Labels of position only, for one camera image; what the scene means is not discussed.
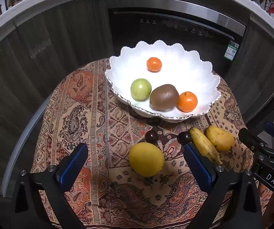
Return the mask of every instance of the tangerine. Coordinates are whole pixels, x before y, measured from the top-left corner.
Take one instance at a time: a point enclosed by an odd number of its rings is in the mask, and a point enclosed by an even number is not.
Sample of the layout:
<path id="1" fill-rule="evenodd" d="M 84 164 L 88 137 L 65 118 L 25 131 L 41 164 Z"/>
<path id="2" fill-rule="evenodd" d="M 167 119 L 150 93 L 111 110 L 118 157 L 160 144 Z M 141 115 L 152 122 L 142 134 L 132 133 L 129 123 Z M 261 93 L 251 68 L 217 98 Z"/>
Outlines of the tangerine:
<path id="1" fill-rule="evenodd" d="M 158 71 L 160 71 L 161 67 L 162 67 L 162 63 L 161 63 L 160 59 L 155 58 L 155 57 L 151 57 L 148 59 L 147 68 L 149 71 L 158 72 Z"/>
<path id="2" fill-rule="evenodd" d="M 190 91 L 183 92 L 179 95 L 177 107 L 187 113 L 195 109 L 197 105 L 197 97 Z"/>

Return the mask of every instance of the scalloped bowl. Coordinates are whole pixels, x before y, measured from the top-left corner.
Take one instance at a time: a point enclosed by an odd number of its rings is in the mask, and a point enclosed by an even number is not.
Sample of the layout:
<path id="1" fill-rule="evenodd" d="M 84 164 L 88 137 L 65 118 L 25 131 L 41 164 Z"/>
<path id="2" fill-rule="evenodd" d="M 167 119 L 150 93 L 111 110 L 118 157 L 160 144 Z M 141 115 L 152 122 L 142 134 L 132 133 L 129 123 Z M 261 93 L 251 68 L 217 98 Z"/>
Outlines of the scalloped bowl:
<path id="1" fill-rule="evenodd" d="M 159 72 L 147 70 L 147 60 L 157 57 L 162 62 Z M 123 47 L 119 57 L 110 58 L 111 69 L 105 71 L 112 91 L 123 103 L 129 104 L 139 115 L 150 118 L 160 117 L 165 121 L 177 123 L 189 117 L 204 115 L 210 111 L 210 105 L 221 97 L 217 90 L 220 77 L 212 74 L 211 62 L 203 62 L 197 51 L 187 52 L 181 44 L 168 46 L 158 40 L 153 45 L 140 41 L 135 48 Z M 150 108 L 149 98 L 146 101 L 135 101 L 130 87 L 138 78 L 147 79 L 152 91 L 164 84 L 172 84 L 179 94 L 191 91 L 197 96 L 197 106 L 189 113 L 174 107 L 161 112 Z"/>

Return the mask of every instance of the built-in appliance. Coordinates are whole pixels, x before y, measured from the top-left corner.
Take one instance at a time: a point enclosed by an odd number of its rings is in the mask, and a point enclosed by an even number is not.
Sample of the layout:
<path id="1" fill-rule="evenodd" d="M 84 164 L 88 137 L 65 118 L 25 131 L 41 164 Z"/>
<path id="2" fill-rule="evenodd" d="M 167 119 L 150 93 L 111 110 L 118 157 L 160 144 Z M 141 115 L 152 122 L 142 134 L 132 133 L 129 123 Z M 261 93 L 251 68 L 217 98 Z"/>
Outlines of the built-in appliance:
<path id="1" fill-rule="evenodd" d="M 178 0 L 109 0 L 115 54 L 139 41 L 180 43 L 225 77 L 242 42 L 245 26 L 212 9 Z"/>

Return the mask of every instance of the tablecloth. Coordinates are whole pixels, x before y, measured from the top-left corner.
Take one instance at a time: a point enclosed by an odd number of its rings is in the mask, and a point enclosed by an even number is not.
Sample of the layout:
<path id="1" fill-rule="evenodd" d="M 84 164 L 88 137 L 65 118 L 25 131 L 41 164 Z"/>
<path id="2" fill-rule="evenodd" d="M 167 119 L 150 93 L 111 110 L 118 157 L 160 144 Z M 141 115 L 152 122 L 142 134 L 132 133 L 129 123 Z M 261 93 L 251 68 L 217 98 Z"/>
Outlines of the tablecloth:
<path id="1" fill-rule="evenodd" d="M 238 131 L 245 125 L 234 95 L 221 78 L 218 89 L 222 96 L 206 115 L 178 124 L 146 119 L 116 99 L 104 76 L 108 68 L 109 59 L 89 63 L 56 87 L 44 114 L 31 172 L 58 164 L 84 142 L 89 148 L 88 159 L 64 195 L 85 225 L 185 228 L 207 194 L 199 189 L 176 137 L 192 126 L 201 131 L 209 125 L 227 130 L 236 142 L 230 152 L 221 154 L 223 166 L 236 172 L 248 168 L 252 152 L 238 140 Z M 165 165 L 155 176 L 142 177 L 130 167 L 128 153 L 151 129 L 158 133 Z M 270 192 L 262 187 L 261 195 L 264 210 Z M 50 220 L 58 225 L 44 191 L 41 197 Z M 227 194 L 215 223 L 229 198 Z"/>

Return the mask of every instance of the kiwi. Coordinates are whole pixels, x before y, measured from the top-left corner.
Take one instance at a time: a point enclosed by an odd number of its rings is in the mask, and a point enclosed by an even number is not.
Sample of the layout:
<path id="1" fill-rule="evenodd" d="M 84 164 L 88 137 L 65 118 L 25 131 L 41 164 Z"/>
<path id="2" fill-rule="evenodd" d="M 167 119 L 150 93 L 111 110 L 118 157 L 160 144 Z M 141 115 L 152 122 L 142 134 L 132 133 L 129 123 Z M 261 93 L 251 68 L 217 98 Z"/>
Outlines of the kiwi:
<path id="1" fill-rule="evenodd" d="M 153 110 L 165 111 L 177 105 L 179 94 L 171 84 L 164 84 L 154 89 L 150 95 Z"/>

